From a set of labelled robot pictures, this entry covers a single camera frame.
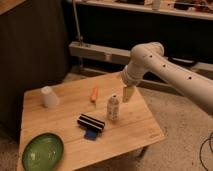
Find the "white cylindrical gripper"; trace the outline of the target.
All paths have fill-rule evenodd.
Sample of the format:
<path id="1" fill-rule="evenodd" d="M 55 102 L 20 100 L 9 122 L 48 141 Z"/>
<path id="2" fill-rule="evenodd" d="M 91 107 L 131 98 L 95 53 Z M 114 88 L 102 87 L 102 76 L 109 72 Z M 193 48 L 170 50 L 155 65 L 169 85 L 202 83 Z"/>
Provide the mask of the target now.
<path id="1" fill-rule="evenodd" d="M 126 65 L 121 72 L 121 78 L 123 83 L 126 85 L 123 88 L 123 101 L 128 102 L 132 95 L 134 94 L 135 88 L 137 86 L 144 74 L 144 70 L 140 67 Z"/>

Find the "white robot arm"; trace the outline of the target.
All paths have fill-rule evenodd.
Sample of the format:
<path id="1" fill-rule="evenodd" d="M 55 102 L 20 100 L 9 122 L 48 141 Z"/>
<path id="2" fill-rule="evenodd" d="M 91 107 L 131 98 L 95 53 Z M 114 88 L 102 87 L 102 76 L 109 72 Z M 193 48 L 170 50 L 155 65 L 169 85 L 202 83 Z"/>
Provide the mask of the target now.
<path id="1" fill-rule="evenodd" d="M 169 62 L 159 42 L 135 45 L 121 78 L 125 85 L 136 86 L 146 72 L 160 77 L 213 117 L 213 80 Z"/>

